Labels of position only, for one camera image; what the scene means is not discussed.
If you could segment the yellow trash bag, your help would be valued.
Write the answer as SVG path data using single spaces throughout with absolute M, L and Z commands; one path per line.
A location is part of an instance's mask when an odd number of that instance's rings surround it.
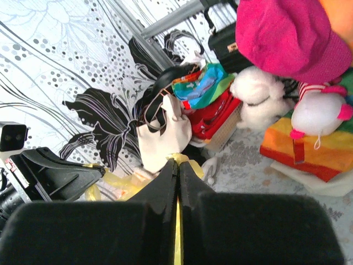
M 120 178 L 106 171 L 103 181 L 121 190 L 101 237 L 98 264 L 174 264 L 180 259 L 181 211 L 209 187 L 204 171 L 176 154 L 154 179 L 134 173 Z

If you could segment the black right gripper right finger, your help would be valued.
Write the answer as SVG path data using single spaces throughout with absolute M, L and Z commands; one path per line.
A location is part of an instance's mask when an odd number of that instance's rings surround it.
M 288 194 L 217 193 L 179 166 L 182 264 L 344 264 L 325 210 Z

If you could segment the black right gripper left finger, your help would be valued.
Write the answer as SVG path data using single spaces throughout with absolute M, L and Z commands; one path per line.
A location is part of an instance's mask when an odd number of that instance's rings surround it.
M 2 264 L 173 264 L 178 165 L 126 201 L 36 202 L 1 234 Z

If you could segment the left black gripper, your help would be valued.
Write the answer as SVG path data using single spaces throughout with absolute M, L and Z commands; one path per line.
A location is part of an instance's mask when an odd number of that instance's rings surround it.
M 1 229 L 23 203 L 73 202 L 105 173 L 100 165 L 62 160 L 47 147 L 11 155 L 9 169 L 1 167 Z

